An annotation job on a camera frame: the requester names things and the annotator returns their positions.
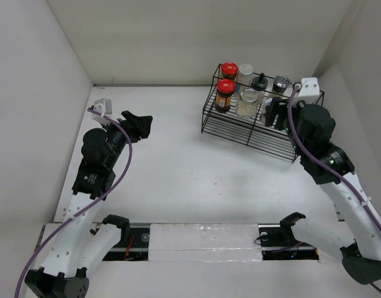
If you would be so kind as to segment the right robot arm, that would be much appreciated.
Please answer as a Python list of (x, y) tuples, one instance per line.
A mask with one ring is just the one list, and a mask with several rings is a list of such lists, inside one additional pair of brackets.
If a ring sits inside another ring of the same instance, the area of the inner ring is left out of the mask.
[(300, 164), (331, 199), (352, 235), (344, 237), (319, 229), (294, 212), (279, 223), (277, 238), (288, 246), (305, 242), (342, 262), (356, 282), (374, 285), (381, 280), (381, 218), (362, 190), (355, 167), (344, 150), (331, 142), (336, 126), (329, 111), (299, 101), (288, 105), (281, 97), (268, 99), (262, 121), (287, 133)]

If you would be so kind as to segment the clear glass jar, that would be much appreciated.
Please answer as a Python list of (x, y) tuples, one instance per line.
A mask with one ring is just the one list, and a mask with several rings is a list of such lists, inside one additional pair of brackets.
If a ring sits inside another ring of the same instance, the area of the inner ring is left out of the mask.
[(244, 89), (236, 104), (235, 112), (242, 119), (249, 119), (257, 114), (258, 93), (253, 89)]

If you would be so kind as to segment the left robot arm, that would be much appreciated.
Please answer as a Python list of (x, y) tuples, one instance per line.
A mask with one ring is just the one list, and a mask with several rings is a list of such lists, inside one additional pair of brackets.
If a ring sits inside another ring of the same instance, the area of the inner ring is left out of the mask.
[(35, 250), (34, 255), (53, 242), (51, 250), (37, 269), (26, 266), (21, 281), (37, 297), (85, 297), (89, 277), (115, 245), (131, 244), (130, 222), (118, 215), (108, 215), (97, 230), (92, 223), (107, 196), (122, 182), (130, 161), (120, 176), (114, 167), (123, 149), (133, 153), (133, 144), (150, 135), (153, 118), (122, 112), (122, 119), (113, 120), (96, 110), (88, 109), (101, 127), (88, 130), (83, 136), (83, 156), (63, 223)]

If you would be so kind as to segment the silver lid white bottle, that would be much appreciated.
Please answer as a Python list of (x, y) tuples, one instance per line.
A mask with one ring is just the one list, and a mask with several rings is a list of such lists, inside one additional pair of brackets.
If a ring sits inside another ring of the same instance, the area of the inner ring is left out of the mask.
[(254, 69), (250, 64), (244, 63), (238, 67), (238, 75), (236, 78), (236, 93), (240, 94), (247, 89), (252, 81)]

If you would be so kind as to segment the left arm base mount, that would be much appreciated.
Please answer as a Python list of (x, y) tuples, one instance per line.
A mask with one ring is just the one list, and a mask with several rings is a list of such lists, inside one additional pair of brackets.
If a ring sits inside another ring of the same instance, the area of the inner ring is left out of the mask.
[(103, 261), (147, 261), (150, 243), (149, 225), (132, 225), (126, 242), (120, 242), (102, 259)]

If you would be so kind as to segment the red lid sauce jar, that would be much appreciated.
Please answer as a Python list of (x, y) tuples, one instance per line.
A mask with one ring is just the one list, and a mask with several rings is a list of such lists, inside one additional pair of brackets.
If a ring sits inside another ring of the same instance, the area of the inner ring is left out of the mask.
[(220, 66), (220, 78), (236, 81), (238, 75), (238, 66), (233, 62), (225, 62)]
[(215, 109), (219, 113), (226, 113), (231, 107), (231, 97), (235, 92), (235, 82), (230, 79), (221, 79), (217, 83), (217, 95), (215, 97)]

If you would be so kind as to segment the black knob lid grinder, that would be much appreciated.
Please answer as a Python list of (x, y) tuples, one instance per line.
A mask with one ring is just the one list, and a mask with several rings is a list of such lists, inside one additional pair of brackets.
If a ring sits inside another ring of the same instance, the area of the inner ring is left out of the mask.
[(264, 93), (268, 85), (268, 80), (264, 73), (260, 73), (259, 75), (256, 75), (252, 82), (251, 87), (256, 90), (258, 94), (257, 103), (260, 105), (264, 99)]

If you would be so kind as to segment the labelled lid brown jar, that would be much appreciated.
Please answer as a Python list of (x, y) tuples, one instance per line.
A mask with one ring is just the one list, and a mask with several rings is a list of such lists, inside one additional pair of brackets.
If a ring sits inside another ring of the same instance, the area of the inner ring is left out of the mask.
[(267, 112), (270, 108), (271, 102), (272, 102), (272, 98), (271, 97), (267, 98), (261, 109), (261, 123), (264, 125), (266, 124)]

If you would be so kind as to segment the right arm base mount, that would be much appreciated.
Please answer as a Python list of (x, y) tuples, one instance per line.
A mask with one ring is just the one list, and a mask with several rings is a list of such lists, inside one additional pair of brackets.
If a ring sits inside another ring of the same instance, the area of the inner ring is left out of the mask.
[(320, 259), (318, 250), (298, 240), (286, 240), (280, 232), (280, 226), (258, 225), (259, 235), (254, 244), (261, 248), (263, 261), (295, 261)]

